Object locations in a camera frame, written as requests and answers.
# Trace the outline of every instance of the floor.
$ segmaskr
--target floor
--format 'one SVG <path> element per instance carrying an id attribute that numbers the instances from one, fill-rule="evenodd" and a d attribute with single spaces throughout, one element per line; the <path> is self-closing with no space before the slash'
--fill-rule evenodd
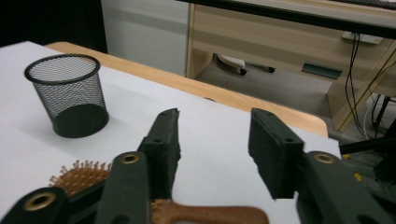
<path id="1" fill-rule="evenodd" d="M 304 77 L 279 69 L 276 69 L 274 73 L 269 73 L 265 67 L 253 64 L 247 64 L 246 69 L 246 75 L 241 76 L 238 69 L 214 57 L 212 64 L 196 79 L 316 115 L 327 123 L 329 137 L 338 140 L 340 144 L 359 142 L 367 139 L 367 137 L 375 136 L 375 129 L 371 123 L 374 96 L 369 98 L 365 106 L 359 111 L 359 120 L 367 136 L 358 131 L 354 122 L 351 122 L 348 128 L 340 133 L 332 127 L 331 112 L 326 95 L 331 82 Z M 386 131 L 386 128 L 395 118 L 396 104 L 390 102 L 377 136 L 382 136 L 382 133 Z"/>
<path id="2" fill-rule="evenodd" d="M 359 120 L 364 132 L 360 133 L 357 125 L 352 121 L 348 128 L 340 133 L 332 127 L 331 112 L 326 95 L 331 85 L 330 82 L 279 69 L 276 69 L 274 73 L 269 73 L 267 68 L 252 64 L 247 64 L 246 69 L 247 73 L 241 76 L 238 69 L 226 65 L 214 57 L 212 64 L 198 76 L 197 80 L 316 115 L 327 123 L 329 137 L 338 140 L 340 145 L 363 141 L 375 136 L 371 114 L 376 95 L 370 97 L 359 112 Z M 380 103 L 376 107 L 375 118 L 381 107 Z M 390 102 L 377 137 L 383 136 L 395 119 L 396 103 Z M 355 174 L 355 177 L 359 176 L 364 187 L 384 198 L 396 201 L 395 183 L 378 180 L 375 172 L 375 167 L 384 159 L 383 154 L 371 150 L 352 153 L 348 156 L 343 158 L 343 163 Z"/>

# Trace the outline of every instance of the desk drawer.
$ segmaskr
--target desk drawer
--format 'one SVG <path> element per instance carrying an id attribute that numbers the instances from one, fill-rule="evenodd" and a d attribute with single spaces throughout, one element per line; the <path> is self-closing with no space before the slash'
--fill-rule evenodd
<path id="1" fill-rule="evenodd" d="M 195 6 L 192 47 L 331 82 L 345 83 L 353 41 L 337 31 L 213 7 Z M 361 43 L 353 68 L 354 84 L 378 73 L 395 45 Z M 342 70 L 337 79 L 303 72 L 305 63 Z"/>

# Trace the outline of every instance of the hairbrush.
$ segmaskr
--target hairbrush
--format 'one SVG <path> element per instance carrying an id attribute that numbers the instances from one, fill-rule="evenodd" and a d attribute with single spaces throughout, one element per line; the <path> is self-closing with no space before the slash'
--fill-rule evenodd
<path id="1" fill-rule="evenodd" d="M 105 180 L 109 176 L 110 164 L 99 163 L 98 161 L 76 161 L 72 168 L 67 169 L 63 166 L 59 176 L 52 176 L 50 185 L 63 189 L 73 199 L 80 193 L 84 193 L 87 196 L 98 188 L 102 191 L 106 184 Z M 98 196 L 101 195 L 97 195 L 96 199 L 92 200 L 91 203 L 98 203 L 100 201 Z M 176 221 L 206 224 L 269 223 L 265 213 L 254 207 L 187 206 L 175 203 L 171 199 L 155 199 L 150 206 L 153 224 L 170 224 Z"/>
<path id="2" fill-rule="evenodd" d="M 165 224 L 268 223 L 260 209 L 248 206 L 187 206 L 172 201 L 172 187 L 180 159 L 177 134 L 178 111 L 163 111 L 135 152 L 117 156 L 112 164 L 85 161 L 65 167 L 53 176 L 52 186 L 63 188 L 72 198 L 83 199 L 90 189 L 101 189 L 94 222 Z"/>

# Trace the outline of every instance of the white table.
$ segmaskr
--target white table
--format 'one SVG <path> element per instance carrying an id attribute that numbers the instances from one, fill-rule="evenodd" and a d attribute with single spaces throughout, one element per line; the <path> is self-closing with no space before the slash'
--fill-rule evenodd
<path id="1" fill-rule="evenodd" d="M 248 155 L 250 115 L 245 111 L 102 66 L 109 123 L 85 138 L 57 135 L 23 71 L 58 53 L 29 42 L 0 49 L 0 217 L 21 196 L 46 187 L 62 165 L 111 162 L 122 152 L 137 150 L 156 116 L 177 107 L 181 159 L 173 188 L 176 202 L 251 205 L 263 209 L 271 223 L 299 223 L 295 201 L 273 201 Z M 336 141 L 291 128 L 305 141 L 305 151 L 340 156 Z"/>

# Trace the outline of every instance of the wire mesh basket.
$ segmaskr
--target wire mesh basket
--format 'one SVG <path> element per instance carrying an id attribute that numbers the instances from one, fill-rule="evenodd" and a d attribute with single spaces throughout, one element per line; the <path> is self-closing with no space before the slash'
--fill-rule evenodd
<path id="1" fill-rule="evenodd" d="M 108 113 L 99 68 L 99 61 L 91 56 L 61 54 L 38 60 L 25 69 L 53 130 L 60 136 L 85 137 L 106 126 Z"/>

